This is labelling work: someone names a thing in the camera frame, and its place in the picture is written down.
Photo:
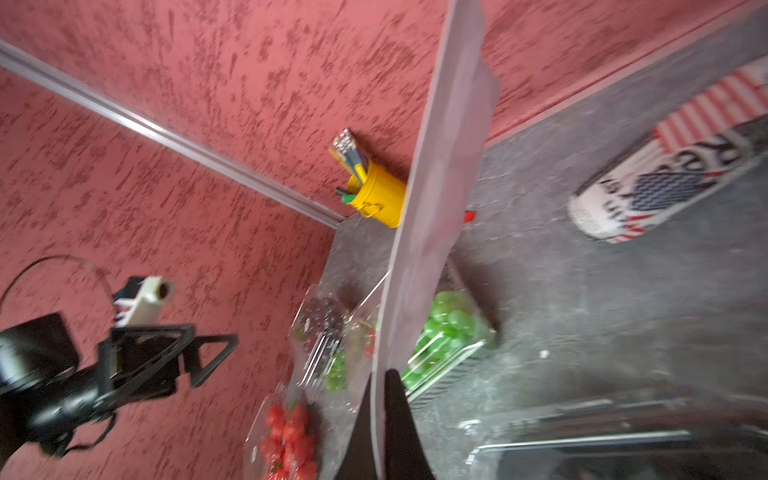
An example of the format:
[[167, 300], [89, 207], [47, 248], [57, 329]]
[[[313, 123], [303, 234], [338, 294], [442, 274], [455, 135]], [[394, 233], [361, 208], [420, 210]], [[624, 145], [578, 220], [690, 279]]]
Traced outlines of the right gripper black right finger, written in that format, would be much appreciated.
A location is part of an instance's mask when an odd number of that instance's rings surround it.
[[385, 376], [385, 474], [393, 480], [434, 480], [399, 373]]

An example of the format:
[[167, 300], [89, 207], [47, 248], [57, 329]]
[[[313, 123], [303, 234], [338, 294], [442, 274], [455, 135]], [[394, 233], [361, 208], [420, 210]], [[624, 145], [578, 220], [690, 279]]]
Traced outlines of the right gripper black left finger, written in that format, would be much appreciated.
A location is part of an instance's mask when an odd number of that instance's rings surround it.
[[371, 378], [368, 378], [347, 450], [335, 480], [377, 480], [371, 434]]

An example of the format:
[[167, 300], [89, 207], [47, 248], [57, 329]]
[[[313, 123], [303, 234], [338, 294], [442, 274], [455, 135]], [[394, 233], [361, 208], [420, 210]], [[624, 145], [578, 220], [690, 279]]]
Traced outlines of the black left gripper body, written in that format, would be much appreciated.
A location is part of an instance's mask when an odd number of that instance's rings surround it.
[[195, 339], [191, 325], [114, 328], [98, 344], [98, 400], [140, 402], [177, 392], [179, 357]]

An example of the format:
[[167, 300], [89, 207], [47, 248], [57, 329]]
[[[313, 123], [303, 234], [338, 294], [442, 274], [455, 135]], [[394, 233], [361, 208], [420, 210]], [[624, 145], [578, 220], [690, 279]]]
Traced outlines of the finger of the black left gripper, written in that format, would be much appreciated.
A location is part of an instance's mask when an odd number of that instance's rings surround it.
[[107, 340], [107, 406], [173, 395], [179, 358], [195, 335], [111, 335]]
[[238, 345], [236, 334], [196, 336], [182, 351], [182, 363], [190, 387], [201, 387]]

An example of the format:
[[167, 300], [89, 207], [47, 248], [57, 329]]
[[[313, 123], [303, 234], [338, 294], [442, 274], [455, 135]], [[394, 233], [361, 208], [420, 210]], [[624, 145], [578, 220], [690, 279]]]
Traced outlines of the clear box strawberries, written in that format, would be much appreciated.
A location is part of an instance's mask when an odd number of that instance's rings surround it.
[[280, 385], [267, 395], [243, 449], [244, 479], [316, 479], [318, 439], [306, 396]]

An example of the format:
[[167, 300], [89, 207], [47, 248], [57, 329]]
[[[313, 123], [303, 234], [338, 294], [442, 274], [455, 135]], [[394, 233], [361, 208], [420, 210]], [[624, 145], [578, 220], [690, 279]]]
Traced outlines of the clear box dark grapes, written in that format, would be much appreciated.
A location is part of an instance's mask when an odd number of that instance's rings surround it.
[[324, 283], [309, 287], [289, 332], [297, 385], [313, 401], [323, 394], [363, 395], [372, 368], [383, 283], [349, 306], [347, 294]]

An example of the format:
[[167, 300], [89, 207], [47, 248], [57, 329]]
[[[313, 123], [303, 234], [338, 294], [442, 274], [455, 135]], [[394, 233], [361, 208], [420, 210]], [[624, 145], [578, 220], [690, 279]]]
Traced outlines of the clear box dark plums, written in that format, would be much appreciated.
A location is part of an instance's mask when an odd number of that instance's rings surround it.
[[767, 400], [643, 388], [465, 420], [472, 479], [764, 479]]

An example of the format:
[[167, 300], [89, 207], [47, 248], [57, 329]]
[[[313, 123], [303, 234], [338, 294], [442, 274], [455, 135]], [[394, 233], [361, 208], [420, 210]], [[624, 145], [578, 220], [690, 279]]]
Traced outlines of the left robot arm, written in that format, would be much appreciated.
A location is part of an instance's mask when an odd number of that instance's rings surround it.
[[75, 444], [78, 427], [105, 423], [110, 433], [120, 408], [170, 397], [177, 380], [203, 385], [235, 351], [235, 334], [199, 336], [192, 324], [114, 327], [87, 367], [63, 317], [52, 313], [1, 333], [1, 461], [34, 443], [53, 458], [90, 451]]

